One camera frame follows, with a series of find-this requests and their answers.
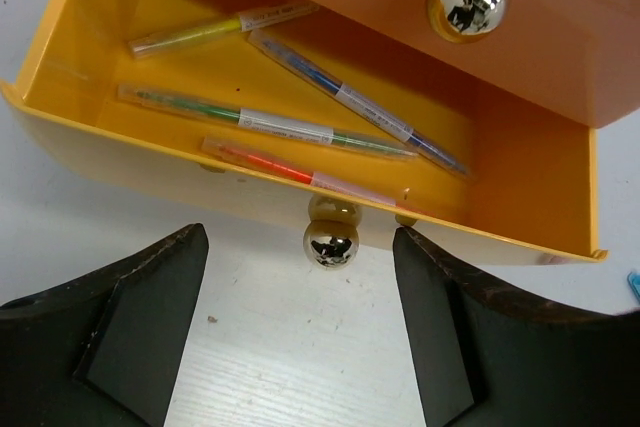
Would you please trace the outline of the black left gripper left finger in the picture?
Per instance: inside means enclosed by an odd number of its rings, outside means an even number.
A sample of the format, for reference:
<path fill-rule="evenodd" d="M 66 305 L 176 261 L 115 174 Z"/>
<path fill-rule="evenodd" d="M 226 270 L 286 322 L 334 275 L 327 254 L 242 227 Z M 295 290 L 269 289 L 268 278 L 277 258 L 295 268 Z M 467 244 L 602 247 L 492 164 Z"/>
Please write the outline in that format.
<path fill-rule="evenodd" d="M 4 426 L 164 424 L 209 252 L 190 224 L 1 307 Z"/>

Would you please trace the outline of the yellow drawer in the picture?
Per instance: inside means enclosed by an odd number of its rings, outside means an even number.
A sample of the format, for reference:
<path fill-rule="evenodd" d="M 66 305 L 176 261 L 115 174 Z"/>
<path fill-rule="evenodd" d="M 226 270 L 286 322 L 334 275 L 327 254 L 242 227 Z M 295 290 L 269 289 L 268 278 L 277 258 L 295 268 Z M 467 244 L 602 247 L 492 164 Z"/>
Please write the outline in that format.
<path fill-rule="evenodd" d="M 17 80 L 1 87 L 25 129 L 84 175 L 303 231 L 322 188 L 205 154 L 214 136 L 374 193 L 359 237 L 387 248 L 400 223 L 475 264 L 597 262 L 596 134 L 323 10 L 272 33 L 471 168 L 461 178 L 408 161 L 278 139 L 121 101 L 122 84 L 236 104 L 369 135 L 376 128 L 232 35 L 143 60 L 132 37 L 284 0 L 49 0 Z"/>

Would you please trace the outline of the orange top drawer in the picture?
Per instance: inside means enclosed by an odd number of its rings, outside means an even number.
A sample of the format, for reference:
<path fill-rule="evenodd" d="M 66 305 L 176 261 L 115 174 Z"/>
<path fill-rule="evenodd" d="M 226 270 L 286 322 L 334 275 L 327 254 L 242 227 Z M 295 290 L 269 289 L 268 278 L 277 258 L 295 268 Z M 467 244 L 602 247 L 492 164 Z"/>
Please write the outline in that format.
<path fill-rule="evenodd" d="M 582 124 L 639 108 L 639 0 L 505 0 L 480 34 L 446 23 L 462 0 L 312 0 Z"/>

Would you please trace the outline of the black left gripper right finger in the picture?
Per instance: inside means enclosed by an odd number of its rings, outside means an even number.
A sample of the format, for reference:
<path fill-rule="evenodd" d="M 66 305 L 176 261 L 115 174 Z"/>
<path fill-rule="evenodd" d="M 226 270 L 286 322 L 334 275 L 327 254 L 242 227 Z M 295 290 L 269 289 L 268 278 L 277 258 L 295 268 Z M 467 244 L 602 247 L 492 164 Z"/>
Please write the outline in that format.
<path fill-rule="evenodd" d="M 394 266 L 430 426 L 635 426 L 639 315 L 527 292 L 409 227 Z"/>

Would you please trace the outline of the light blue highlighter cap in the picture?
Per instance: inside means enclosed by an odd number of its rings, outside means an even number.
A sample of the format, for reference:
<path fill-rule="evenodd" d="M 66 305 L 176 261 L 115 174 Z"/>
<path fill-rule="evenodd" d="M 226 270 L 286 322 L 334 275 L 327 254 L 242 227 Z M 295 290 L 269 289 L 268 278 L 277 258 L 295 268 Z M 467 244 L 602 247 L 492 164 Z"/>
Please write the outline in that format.
<path fill-rule="evenodd" d="M 640 273 L 630 272 L 627 276 L 628 285 L 638 302 L 640 302 Z"/>

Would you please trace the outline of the thin orange highlighter pen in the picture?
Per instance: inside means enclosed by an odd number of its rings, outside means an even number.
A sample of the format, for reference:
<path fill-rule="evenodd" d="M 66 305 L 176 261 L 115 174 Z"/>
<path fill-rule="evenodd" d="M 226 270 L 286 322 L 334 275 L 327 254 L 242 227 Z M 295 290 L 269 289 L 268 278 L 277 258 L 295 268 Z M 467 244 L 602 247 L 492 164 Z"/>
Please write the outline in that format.
<path fill-rule="evenodd" d="M 207 136 L 202 141 L 201 150 L 223 162 L 263 172 L 299 184 L 324 188 L 332 192 L 358 197 L 391 207 L 404 208 L 407 210 L 414 209 L 414 206 L 410 204 L 406 198 L 389 197 L 329 174 L 291 164 L 280 157 L 230 140 Z"/>

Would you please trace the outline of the thin yellow highlighter pen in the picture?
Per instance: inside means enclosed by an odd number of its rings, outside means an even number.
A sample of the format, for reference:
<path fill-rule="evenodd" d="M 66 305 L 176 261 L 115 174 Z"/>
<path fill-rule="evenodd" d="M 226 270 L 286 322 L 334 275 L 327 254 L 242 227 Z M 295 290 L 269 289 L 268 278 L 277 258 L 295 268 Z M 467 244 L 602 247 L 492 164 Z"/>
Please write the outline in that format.
<path fill-rule="evenodd" d="M 260 7 L 234 13 L 233 15 L 156 32 L 134 39 L 128 43 L 134 58 L 142 58 L 177 48 L 212 42 L 218 38 L 245 33 L 258 28 L 287 22 L 314 13 L 320 6 L 309 0 L 291 0 L 284 4 Z"/>

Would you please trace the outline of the thin green highlighter pen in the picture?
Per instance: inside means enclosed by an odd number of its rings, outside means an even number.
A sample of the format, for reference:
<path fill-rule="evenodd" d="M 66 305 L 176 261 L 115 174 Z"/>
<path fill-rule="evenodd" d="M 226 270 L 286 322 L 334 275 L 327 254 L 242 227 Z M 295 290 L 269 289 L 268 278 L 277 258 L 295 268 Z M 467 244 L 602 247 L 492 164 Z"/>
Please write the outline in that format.
<path fill-rule="evenodd" d="M 417 156 L 415 151 L 397 141 L 344 131 L 247 107 L 226 106 L 181 93 L 120 84 L 116 95 L 120 101 L 151 110 L 233 126 L 287 140 L 401 159 Z"/>

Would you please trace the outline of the thin blue highlighter pen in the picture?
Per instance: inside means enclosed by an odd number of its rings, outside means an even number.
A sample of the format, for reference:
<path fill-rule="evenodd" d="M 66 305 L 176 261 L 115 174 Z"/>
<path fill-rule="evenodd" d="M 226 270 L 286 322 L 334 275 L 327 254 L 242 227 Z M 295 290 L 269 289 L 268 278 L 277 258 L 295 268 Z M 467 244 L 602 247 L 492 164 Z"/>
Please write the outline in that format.
<path fill-rule="evenodd" d="M 316 87 L 396 140 L 411 147 L 432 163 L 455 175 L 470 177 L 470 169 L 435 141 L 276 38 L 262 30 L 254 30 L 250 33 L 248 42 L 281 67 Z"/>

